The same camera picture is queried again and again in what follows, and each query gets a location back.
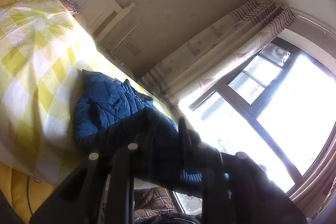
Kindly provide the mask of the dark framed window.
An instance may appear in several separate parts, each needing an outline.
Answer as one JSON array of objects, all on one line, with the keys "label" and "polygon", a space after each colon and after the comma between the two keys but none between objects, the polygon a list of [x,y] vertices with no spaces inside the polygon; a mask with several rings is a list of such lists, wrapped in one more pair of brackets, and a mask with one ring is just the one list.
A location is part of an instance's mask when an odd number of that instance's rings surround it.
[{"label": "dark framed window", "polygon": [[335,75],[276,38],[179,107],[202,141],[230,155],[245,152],[291,195],[335,135]]}]

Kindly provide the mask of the patterned cream curtain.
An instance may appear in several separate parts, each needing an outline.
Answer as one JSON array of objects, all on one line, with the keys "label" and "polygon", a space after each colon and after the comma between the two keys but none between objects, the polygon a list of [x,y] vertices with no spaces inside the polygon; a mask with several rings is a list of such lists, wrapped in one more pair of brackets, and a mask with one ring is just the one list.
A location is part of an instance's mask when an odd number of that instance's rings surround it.
[{"label": "patterned cream curtain", "polygon": [[159,62],[140,83],[170,107],[209,90],[295,19],[288,7],[246,1]]}]

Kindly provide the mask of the blue puffer down jacket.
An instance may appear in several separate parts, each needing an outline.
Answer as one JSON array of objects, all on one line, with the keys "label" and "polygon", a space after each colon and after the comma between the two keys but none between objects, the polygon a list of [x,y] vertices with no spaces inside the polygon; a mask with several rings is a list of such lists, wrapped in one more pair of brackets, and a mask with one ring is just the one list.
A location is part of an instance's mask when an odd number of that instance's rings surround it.
[{"label": "blue puffer down jacket", "polygon": [[139,166],[135,176],[145,183],[200,197],[202,173],[183,168],[178,129],[162,114],[153,98],[100,72],[82,71],[84,91],[73,118],[73,139],[83,152],[112,156],[137,143]]}]

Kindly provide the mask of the yellow cartoon bed sheet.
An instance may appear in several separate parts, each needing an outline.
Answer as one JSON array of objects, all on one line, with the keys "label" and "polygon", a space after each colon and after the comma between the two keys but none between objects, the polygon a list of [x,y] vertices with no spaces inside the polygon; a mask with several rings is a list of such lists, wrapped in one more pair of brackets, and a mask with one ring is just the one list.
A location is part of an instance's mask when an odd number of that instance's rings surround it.
[{"label": "yellow cartoon bed sheet", "polygon": [[82,33],[59,0],[1,7],[1,191],[24,222],[60,182]]}]

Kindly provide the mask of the floral patterned pillow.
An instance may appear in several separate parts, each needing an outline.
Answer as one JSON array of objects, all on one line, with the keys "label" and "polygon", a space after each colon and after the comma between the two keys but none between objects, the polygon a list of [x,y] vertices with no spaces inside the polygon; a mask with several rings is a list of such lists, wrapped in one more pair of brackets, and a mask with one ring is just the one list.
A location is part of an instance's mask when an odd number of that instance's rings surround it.
[{"label": "floral patterned pillow", "polygon": [[80,13],[80,7],[72,0],[59,0],[60,3],[72,14],[76,15]]}]

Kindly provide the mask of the yellow checkered bed quilt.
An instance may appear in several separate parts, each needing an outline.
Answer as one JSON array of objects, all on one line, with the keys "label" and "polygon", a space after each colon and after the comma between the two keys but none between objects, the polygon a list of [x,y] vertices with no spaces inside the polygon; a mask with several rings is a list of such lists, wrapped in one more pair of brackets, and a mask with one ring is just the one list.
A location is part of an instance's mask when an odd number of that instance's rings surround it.
[{"label": "yellow checkered bed quilt", "polygon": [[73,140],[83,71],[125,81],[59,0],[1,7],[1,162],[60,184],[83,159]]}]

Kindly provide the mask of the wall power socket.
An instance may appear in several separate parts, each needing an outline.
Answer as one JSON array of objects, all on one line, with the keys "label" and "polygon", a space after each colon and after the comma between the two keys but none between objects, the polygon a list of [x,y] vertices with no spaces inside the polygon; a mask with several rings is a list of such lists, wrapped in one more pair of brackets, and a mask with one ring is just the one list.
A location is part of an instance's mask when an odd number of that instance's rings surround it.
[{"label": "wall power socket", "polygon": [[132,41],[128,42],[126,48],[135,56],[137,56],[141,50]]}]

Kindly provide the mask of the slim white desk lamp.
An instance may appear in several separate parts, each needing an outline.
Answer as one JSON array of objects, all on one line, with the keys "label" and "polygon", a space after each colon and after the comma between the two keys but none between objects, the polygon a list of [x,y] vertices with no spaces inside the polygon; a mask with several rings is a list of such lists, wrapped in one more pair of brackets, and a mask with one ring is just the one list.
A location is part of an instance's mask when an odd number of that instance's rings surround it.
[{"label": "slim white desk lamp", "polygon": [[136,26],[134,26],[111,50],[111,52],[114,52],[122,43],[124,40],[126,40],[126,38],[132,34],[132,32],[134,32],[139,26],[141,25],[141,22],[139,22]]}]

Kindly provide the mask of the plaid brown blanket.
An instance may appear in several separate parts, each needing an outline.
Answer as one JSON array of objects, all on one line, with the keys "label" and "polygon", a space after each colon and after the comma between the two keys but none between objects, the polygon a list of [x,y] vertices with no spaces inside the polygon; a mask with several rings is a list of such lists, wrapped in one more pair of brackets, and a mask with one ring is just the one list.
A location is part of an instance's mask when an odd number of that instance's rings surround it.
[{"label": "plaid brown blanket", "polygon": [[170,192],[163,187],[134,191],[134,223],[177,212]]}]

